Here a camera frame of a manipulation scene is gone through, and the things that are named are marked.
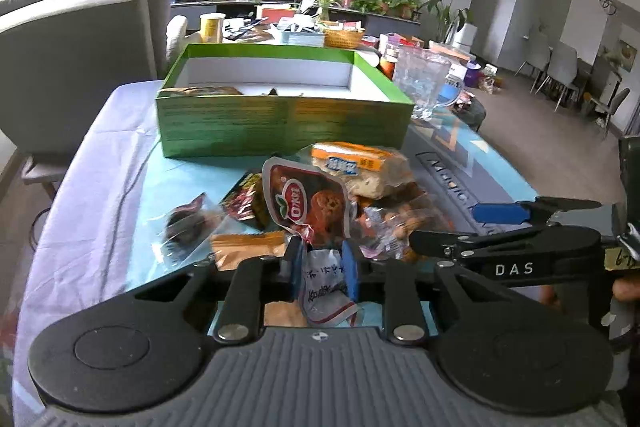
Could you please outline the right hand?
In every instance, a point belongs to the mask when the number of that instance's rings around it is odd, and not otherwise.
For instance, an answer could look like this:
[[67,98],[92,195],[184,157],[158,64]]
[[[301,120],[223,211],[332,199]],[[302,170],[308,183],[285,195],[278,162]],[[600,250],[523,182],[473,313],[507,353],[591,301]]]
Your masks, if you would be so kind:
[[[613,296],[621,303],[633,303],[640,297],[640,277],[638,274],[622,277],[613,284]],[[541,286],[539,301],[548,307],[561,309],[561,301],[551,285]]]

